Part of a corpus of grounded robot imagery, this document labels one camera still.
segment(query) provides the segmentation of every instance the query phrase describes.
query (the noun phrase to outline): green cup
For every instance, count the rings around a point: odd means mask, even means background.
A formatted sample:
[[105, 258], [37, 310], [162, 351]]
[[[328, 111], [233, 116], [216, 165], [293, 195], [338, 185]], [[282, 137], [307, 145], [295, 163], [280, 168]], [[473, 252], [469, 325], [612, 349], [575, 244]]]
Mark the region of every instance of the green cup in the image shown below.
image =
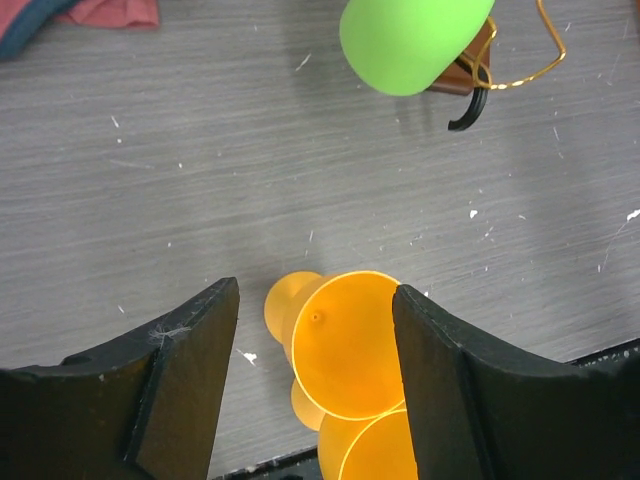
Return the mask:
[[469, 46], [495, 0], [349, 0], [340, 19], [347, 61], [370, 87], [426, 90]]

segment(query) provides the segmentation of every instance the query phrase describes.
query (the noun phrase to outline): gray wood grain surface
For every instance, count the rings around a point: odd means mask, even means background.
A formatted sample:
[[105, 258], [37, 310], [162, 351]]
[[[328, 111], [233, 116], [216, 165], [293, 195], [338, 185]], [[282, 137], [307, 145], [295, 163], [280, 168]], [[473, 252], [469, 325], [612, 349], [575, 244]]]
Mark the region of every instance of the gray wood grain surface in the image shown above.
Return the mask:
[[[468, 99], [361, 84], [344, 0], [161, 0], [157, 32], [47, 26], [0, 65], [0, 364], [58, 363], [237, 276], [216, 475], [315, 441], [262, 320], [293, 270], [387, 272], [557, 360], [637, 336], [635, 0], [547, 3], [566, 61], [492, 93], [461, 134], [446, 123]], [[496, 80], [552, 60], [533, 1], [494, 14]]]

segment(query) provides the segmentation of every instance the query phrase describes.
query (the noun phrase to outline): gray table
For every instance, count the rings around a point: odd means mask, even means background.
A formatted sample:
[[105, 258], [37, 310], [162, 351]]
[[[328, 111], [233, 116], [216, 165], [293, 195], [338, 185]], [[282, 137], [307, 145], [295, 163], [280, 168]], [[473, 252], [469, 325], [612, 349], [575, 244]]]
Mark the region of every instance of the gray table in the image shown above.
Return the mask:
[[[557, 360], [637, 336], [638, 14], [606, 3], [549, 0], [566, 61], [461, 134], [446, 123], [468, 99], [361, 84], [344, 0], [161, 0], [155, 33], [48, 26], [0, 65], [0, 364], [56, 364], [237, 276], [214, 475], [315, 441], [262, 320], [293, 270], [387, 272]], [[553, 58], [533, 0], [494, 13], [496, 80]]]

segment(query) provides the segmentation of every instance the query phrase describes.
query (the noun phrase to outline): folded cloth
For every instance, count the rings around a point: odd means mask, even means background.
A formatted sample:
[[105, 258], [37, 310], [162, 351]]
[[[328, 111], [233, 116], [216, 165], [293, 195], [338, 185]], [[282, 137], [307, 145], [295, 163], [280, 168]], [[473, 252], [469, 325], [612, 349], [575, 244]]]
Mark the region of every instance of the folded cloth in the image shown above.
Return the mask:
[[80, 0], [0, 0], [0, 60], [17, 55], [52, 15]]
[[160, 16], [156, 0], [82, 0], [56, 20], [101, 28], [153, 28]]

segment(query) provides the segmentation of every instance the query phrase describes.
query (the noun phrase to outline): gold metal handle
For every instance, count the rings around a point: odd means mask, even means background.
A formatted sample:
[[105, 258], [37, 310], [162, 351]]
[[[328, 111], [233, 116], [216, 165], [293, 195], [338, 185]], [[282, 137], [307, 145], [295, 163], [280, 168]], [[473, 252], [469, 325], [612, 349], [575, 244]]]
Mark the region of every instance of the gold metal handle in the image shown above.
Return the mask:
[[[491, 45], [491, 42], [493, 42], [493, 39], [496, 38], [496, 35], [498, 34], [498, 27], [496, 26], [495, 22], [491, 17], [487, 17], [487, 23], [489, 24], [489, 28], [491, 29], [491, 35], [489, 36], [485, 44], [480, 49], [480, 52], [478, 52], [478, 55], [473, 60], [473, 65], [471, 68], [471, 76], [473, 78], [473, 83], [475, 86], [487, 88], [489, 90], [506, 90], [507, 88], [519, 87], [520, 85], [524, 85], [525, 83], [529, 83], [530, 81], [535, 80], [538, 77], [541, 77], [542, 75], [547, 73], [549, 70], [556, 67], [560, 62], [562, 62], [562, 60], [564, 60], [564, 57], [567, 55], [567, 48], [565, 47], [564, 42], [562, 41], [562, 38], [560, 38], [560, 35], [558, 34], [557, 30], [551, 23], [551, 18], [549, 18], [549, 14], [547, 14], [544, 8], [544, 4], [542, 3], [542, 0], [536, 0], [536, 6], [538, 7], [538, 13], [542, 18], [542, 21], [544, 22], [545, 27], [547, 27], [549, 34], [553, 38], [553, 41], [555, 42], [556, 47], [558, 48], [558, 57], [549, 65], [547, 65], [545, 68], [540, 70], [539, 72], [534, 73], [533, 75], [525, 77], [521, 80], [517, 80], [515, 82], [510, 82], [510, 83], [493, 83], [491, 74], [489, 73], [489, 69], [487, 69], [486, 66], [483, 65], [483, 67], [485, 67], [485, 70], [487, 70], [488, 77], [489, 77], [488, 82], [483, 82], [478, 77], [478, 69], [482, 64], [482, 57], [484, 57], [485, 52], [489, 48], [489, 45]], [[466, 53], [465, 55], [467, 56], [467, 58], [465, 58], [464, 60], [465, 60], [465, 63], [467, 63], [469, 61], [469, 57], [471, 56]]]

